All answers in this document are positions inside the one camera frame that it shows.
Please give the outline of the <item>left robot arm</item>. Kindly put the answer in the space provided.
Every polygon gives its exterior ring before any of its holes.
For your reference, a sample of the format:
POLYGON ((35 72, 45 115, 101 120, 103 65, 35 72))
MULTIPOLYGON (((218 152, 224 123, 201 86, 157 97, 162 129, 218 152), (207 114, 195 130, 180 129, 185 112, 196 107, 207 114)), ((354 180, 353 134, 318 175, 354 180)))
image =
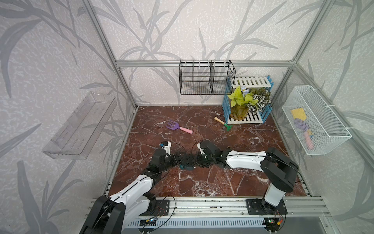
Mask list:
POLYGON ((162 173, 176 166, 193 166, 192 155, 171 154, 169 150, 169 146, 156 149, 148 167, 131 184, 110 197, 99 197, 80 233, 120 234, 137 216, 147 212, 152 202, 149 191, 162 179, 162 173))

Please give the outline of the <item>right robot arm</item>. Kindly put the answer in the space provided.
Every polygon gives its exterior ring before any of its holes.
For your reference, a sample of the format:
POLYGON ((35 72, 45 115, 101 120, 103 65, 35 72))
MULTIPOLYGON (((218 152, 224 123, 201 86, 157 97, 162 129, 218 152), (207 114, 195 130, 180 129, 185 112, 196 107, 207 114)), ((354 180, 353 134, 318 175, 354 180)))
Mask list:
POLYGON ((217 165, 226 169, 244 168, 263 172, 267 176, 269 186, 262 199, 252 201, 249 214, 287 214, 281 211, 284 208, 283 197, 293 192, 299 167, 281 151, 272 147, 254 153, 231 149, 222 151, 209 140, 199 142, 197 148, 200 152, 194 162, 200 167, 217 165))

